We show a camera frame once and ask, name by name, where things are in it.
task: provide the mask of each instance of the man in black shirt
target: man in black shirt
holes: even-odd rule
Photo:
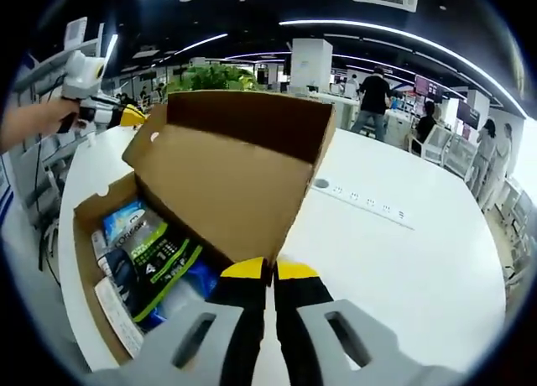
[[[375,138],[384,141],[384,113],[389,105],[389,84],[383,78],[384,71],[375,67],[371,76],[366,78],[360,86],[362,105],[357,121],[352,125],[351,131],[360,133],[371,117],[375,123]]]

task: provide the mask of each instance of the human hand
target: human hand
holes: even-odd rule
[[[80,104],[76,101],[64,98],[53,98],[43,105],[43,113],[34,117],[34,124],[39,133],[44,136],[57,133],[63,123],[63,119],[75,114],[73,127],[84,128],[85,123],[78,120]]]

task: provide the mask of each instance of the human arm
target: human arm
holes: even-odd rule
[[[386,107],[391,107],[392,106],[392,100],[390,99],[390,97],[392,96],[392,92],[389,89],[388,82],[385,81],[385,83],[386,83],[386,88],[384,90],[384,102],[386,103]]]
[[[499,155],[500,158],[502,159],[507,158],[510,152],[511,152],[511,140],[506,139],[500,144],[497,144],[496,153]]]
[[[0,126],[0,153],[5,153],[30,136],[56,133],[64,117],[71,113],[78,116],[79,111],[77,102],[62,98],[8,109]]]
[[[358,92],[362,95],[365,93],[365,91],[368,90],[369,84],[371,83],[371,77],[366,78],[362,84],[360,84],[360,89]]]
[[[478,143],[481,143],[481,140],[483,140],[484,134],[485,134],[485,128],[482,128],[481,130],[479,130],[479,135],[477,136]]]

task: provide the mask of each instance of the cable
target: cable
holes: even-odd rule
[[[63,78],[64,78],[64,76],[58,76],[56,78],[56,81],[55,81],[54,85],[52,86],[52,90],[50,90],[50,92],[49,92],[49,97],[47,99],[47,103],[50,101],[50,98],[52,97],[52,92],[54,92],[54,89],[58,86],[58,84],[60,83],[60,80],[63,79]],[[34,176],[34,194],[35,195],[37,195],[37,177],[38,177],[38,173],[39,173],[39,161],[41,160],[41,146],[42,146],[42,144],[43,144],[43,136],[40,133],[39,134],[39,145],[38,145],[38,148],[37,148],[37,159],[35,160],[35,176]],[[37,223],[39,225],[39,223],[41,222],[41,211],[39,209],[39,196],[35,197],[35,208],[37,210]],[[39,240],[39,261],[38,261],[39,271],[43,271],[43,249],[42,249],[43,239],[44,239],[44,230],[41,229],[41,236],[40,236],[40,240]],[[44,259],[46,260],[47,265],[49,266],[49,270],[52,273],[52,276],[54,277],[54,280],[56,281],[58,286],[60,286],[60,281],[56,278],[56,275],[54,274],[54,272],[52,271],[52,267],[50,266],[49,256],[48,256],[47,253],[44,254]]]

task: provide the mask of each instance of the yellow object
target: yellow object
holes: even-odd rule
[[[225,269],[220,276],[236,279],[261,279],[263,261],[263,258],[251,258],[244,262],[235,263],[230,268]]]
[[[307,264],[278,261],[279,279],[309,279],[319,274]]]
[[[146,117],[135,106],[126,105],[121,116],[120,126],[136,126],[144,124]]]

